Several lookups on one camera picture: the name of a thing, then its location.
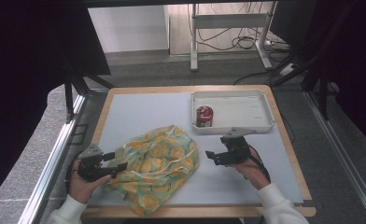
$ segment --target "human hand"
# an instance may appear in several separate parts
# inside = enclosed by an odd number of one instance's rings
[[[260,161],[260,156],[257,151],[252,147],[249,147],[249,150],[251,155]],[[260,167],[251,159],[247,159],[239,164],[229,164],[226,166],[235,168],[236,171],[248,179],[256,189],[262,189],[270,184],[270,181],[267,179]]]
[[[72,175],[70,177],[69,195],[79,203],[87,203],[93,191],[101,185],[104,185],[111,179],[111,175],[105,175],[93,182],[88,182],[78,175],[77,170],[81,160],[76,160],[73,163]]]

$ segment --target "metal rail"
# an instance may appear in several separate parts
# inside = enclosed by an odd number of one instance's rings
[[[85,101],[85,96],[79,95],[74,104],[74,113],[80,112],[81,107]],[[18,223],[31,224],[35,220],[40,204],[43,201],[44,195],[49,186],[49,182],[55,173],[58,162],[63,155],[63,150],[66,147],[70,133],[73,131],[75,123],[77,121],[76,116],[69,122],[63,125],[58,139],[49,155],[49,159],[35,185],[35,189],[32,192],[25,209],[22,212],[21,218]]]
[[[317,109],[317,99],[315,99],[315,97],[307,91],[304,92],[304,96],[307,99],[310,107],[312,108],[312,111],[314,112],[317,121],[319,122],[323,132],[329,139],[331,147],[333,148],[338,160],[340,161],[346,172],[346,175],[351,181],[351,184],[353,185],[355,191],[357,192],[366,209],[366,182],[363,180],[360,173],[356,169],[355,164],[349,158],[349,155],[346,153],[343,144],[340,142],[340,139],[338,138],[334,129],[331,127],[331,124],[323,118],[323,116]]]

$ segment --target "black curtain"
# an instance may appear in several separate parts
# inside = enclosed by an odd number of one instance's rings
[[[317,0],[307,41],[328,24],[343,2]],[[337,103],[366,135],[366,0],[348,2],[354,5],[317,71],[326,73],[329,81],[337,84]],[[301,55],[303,61],[314,55],[328,31]]]
[[[64,84],[68,66],[110,74],[88,9],[0,1],[0,185],[41,120],[49,92]]]

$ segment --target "person's arm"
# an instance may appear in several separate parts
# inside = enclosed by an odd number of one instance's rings
[[[269,184],[257,192],[264,210],[262,214],[269,224],[303,224],[308,221],[294,209],[276,184]]]
[[[256,150],[251,148],[250,151],[260,161]],[[235,168],[258,190],[257,195],[264,207],[263,215],[267,224],[308,223],[305,217],[294,209],[292,202],[285,198],[278,186],[270,183],[254,161],[248,159],[243,163],[228,166]]]
[[[106,175],[94,182],[87,182],[82,179],[77,169],[80,161],[73,164],[72,176],[70,178],[69,195],[60,209],[51,213],[47,224],[79,224],[82,212],[87,208],[87,202],[90,200],[93,191],[99,186],[105,184],[111,175]]]

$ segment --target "cloth bag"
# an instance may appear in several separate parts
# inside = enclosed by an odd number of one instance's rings
[[[105,184],[141,217],[159,208],[198,169],[195,142],[175,125],[154,129],[116,149],[108,166],[128,162],[127,170]]]

